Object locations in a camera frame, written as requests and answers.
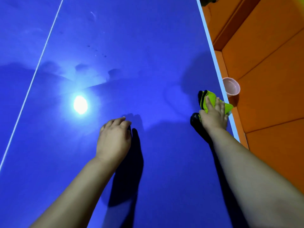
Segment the person's left arm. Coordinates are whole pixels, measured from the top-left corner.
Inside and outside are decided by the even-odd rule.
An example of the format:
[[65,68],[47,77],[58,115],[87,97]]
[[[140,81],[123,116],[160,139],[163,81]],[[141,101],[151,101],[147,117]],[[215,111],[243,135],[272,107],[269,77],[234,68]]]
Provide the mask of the person's left arm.
[[130,125],[123,117],[110,120],[101,128],[96,157],[31,228],[87,227],[102,191],[130,149]]

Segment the bright white light spot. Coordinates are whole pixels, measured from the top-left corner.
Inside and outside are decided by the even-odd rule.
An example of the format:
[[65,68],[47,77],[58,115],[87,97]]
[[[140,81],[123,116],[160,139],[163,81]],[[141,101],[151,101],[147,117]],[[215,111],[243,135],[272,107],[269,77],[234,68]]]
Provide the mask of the bright white light spot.
[[74,100],[74,109],[78,114],[84,114],[88,110],[87,100],[83,96],[77,96]]

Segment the person's left hand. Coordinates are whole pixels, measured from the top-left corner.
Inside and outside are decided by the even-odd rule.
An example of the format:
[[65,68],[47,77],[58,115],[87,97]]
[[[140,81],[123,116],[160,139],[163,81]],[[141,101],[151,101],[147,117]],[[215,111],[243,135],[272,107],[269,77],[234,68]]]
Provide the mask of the person's left hand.
[[130,121],[125,117],[108,121],[99,133],[96,157],[115,170],[127,155],[131,146]]

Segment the microfiber cloth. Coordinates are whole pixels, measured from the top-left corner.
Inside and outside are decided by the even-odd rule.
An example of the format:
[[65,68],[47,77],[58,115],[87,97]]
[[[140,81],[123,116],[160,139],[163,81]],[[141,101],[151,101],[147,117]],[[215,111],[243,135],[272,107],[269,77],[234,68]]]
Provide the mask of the microfiber cloth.
[[[215,93],[212,93],[208,90],[205,91],[199,91],[198,97],[199,97],[199,104],[201,109],[203,109],[204,111],[206,111],[206,113],[208,113],[208,108],[206,105],[206,96],[209,97],[211,104],[213,105],[213,107],[215,107],[215,101],[216,101],[216,95]],[[225,103],[225,114],[229,113],[233,108],[233,105]]]

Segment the forearm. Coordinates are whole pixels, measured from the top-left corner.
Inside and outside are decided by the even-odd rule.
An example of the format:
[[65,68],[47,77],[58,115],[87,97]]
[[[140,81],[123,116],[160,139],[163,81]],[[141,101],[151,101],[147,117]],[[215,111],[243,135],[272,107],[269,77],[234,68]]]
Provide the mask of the forearm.
[[209,131],[226,179],[252,227],[298,227],[303,195],[224,129]]
[[87,227],[113,172],[113,168],[100,159],[94,158],[89,161],[60,197],[31,227]]

